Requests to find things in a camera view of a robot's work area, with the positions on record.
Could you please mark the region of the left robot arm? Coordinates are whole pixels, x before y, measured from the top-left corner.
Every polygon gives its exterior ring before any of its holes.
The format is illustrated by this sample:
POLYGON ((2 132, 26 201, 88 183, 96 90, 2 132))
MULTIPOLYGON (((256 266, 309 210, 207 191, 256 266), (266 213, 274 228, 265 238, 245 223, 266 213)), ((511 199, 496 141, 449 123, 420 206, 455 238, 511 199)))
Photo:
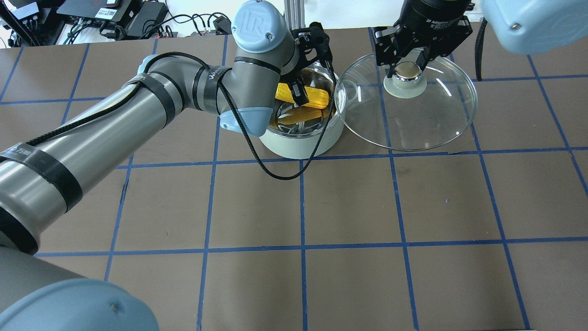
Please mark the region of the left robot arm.
POLYGON ((1 153, 1 329, 158 331, 147 304, 121 287, 48 263, 40 235, 187 108, 219 126, 261 137, 280 82, 307 105, 302 70, 315 62, 334 77, 329 35, 318 22, 291 30, 273 4, 249 0, 231 32, 232 67, 184 52, 149 55, 117 92, 72 121, 1 153))

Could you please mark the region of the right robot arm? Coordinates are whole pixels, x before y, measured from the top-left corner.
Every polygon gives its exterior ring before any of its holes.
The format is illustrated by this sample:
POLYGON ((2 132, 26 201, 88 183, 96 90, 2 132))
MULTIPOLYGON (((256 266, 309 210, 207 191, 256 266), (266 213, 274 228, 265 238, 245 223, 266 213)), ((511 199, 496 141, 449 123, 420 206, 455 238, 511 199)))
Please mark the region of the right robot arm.
MULTIPOLYGON (((466 12, 470 0, 406 0, 391 27, 373 32, 374 57, 391 77, 402 59, 419 49, 416 65, 423 70, 437 57, 447 57, 473 33, 466 12)), ((484 0, 475 42, 475 73, 482 80, 485 30, 491 25, 504 49, 514 54, 541 54, 587 35, 585 0, 484 0)))

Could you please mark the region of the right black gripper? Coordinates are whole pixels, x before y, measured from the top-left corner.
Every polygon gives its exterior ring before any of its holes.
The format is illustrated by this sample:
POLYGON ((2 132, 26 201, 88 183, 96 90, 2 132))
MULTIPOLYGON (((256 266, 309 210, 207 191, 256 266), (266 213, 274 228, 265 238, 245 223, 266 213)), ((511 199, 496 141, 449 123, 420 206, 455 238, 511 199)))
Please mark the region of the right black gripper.
POLYGON ((391 78, 398 63, 413 50, 420 54, 416 65, 424 72, 437 57, 447 57, 473 32, 466 12, 473 9, 470 0, 406 0, 392 26, 373 28, 377 65, 388 66, 391 78))

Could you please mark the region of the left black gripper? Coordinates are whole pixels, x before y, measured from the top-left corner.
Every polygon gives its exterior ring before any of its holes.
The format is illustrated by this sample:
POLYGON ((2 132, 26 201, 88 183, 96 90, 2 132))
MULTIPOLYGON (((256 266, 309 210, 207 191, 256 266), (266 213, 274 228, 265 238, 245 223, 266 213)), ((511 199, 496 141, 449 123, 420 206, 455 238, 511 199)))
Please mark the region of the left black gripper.
POLYGON ((293 103, 298 106, 309 102, 305 84, 298 78, 302 69, 315 62, 326 69, 333 69, 333 55, 329 45, 330 37, 320 22, 312 22, 309 27, 292 29, 294 41, 292 59, 282 69, 281 83, 288 83, 293 103))

